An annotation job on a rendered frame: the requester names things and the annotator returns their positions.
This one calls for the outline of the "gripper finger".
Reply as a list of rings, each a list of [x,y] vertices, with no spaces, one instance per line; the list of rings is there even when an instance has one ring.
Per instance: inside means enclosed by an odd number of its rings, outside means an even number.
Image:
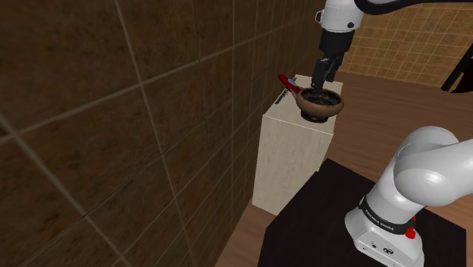
[[[327,69],[330,67],[330,59],[322,58],[316,61],[311,81],[311,88],[315,92],[321,92],[325,77],[327,75]]]
[[[337,71],[343,63],[344,54],[338,55],[336,57],[330,58],[329,65],[326,73],[326,81],[333,82],[336,76]]]

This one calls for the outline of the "brown bowl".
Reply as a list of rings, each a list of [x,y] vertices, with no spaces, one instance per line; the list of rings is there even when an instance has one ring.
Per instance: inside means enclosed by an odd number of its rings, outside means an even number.
[[[316,94],[311,89],[302,89],[296,95],[296,105],[307,121],[326,121],[342,111],[344,100],[332,90],[322,89],[321,93]]]

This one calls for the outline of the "red white pointed toy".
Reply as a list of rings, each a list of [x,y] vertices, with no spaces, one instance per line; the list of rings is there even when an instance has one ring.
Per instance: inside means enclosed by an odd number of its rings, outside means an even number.
[[[294,98],[296,98],[296,96],[302,91],[302,87],[297,86],[294,80],[282,74],[278,74],[277,77],[280,82],[285,86],[285,89],[288,90]]]

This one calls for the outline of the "pale wooden cabinet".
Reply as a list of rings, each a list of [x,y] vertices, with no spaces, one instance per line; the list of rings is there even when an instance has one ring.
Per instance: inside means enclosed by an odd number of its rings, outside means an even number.
[[[336,118],[312,123],[287,93],[262,115],[252,204],[278,215],[319,170],[334,135]]]

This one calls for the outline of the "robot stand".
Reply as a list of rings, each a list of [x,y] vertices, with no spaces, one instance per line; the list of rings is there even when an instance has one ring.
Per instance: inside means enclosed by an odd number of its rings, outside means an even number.
[[[266,228],[257,267],[386,267],[359,252],[344,218],[374,182],[326,159]],[[422,209],[424,267],[467,267],[467,231]]]

